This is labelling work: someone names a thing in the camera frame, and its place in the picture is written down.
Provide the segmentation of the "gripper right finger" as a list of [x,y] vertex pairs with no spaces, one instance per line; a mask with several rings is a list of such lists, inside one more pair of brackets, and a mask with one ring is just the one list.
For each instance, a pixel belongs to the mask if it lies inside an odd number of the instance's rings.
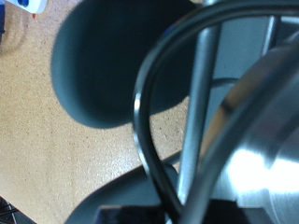
[[236,202],[211,200],[207,209],[207,224],[249,224]]

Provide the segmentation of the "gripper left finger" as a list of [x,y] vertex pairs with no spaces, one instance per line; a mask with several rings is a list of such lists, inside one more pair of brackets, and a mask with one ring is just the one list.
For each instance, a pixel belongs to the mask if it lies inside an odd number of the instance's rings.
[[93,224],[164,224],[165,213],[160,205],[101,206]]

